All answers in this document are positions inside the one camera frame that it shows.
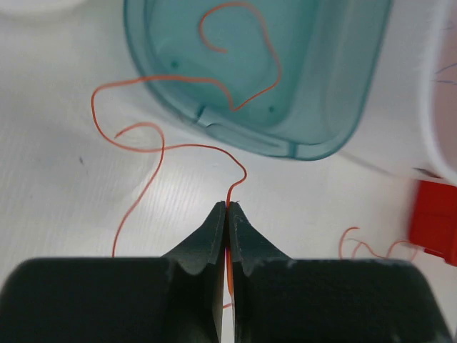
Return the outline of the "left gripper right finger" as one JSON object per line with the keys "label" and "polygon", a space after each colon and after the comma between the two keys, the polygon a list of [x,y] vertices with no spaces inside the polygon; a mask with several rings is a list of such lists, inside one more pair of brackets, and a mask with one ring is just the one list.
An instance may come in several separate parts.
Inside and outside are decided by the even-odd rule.
{"label": "left gripper right finger", "polygon": [[228,208],[236,342],[451,342],[425,277],[398,259],[293,259]]}

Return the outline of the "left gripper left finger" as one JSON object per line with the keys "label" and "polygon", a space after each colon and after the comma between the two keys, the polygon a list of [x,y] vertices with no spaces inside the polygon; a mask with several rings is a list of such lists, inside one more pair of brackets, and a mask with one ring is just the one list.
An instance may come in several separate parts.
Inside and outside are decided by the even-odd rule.
{"label": "left gripper left finger", "polygon": [[226,205],[160,257],[20,263],[1,289],[3,342],[219,342]]}

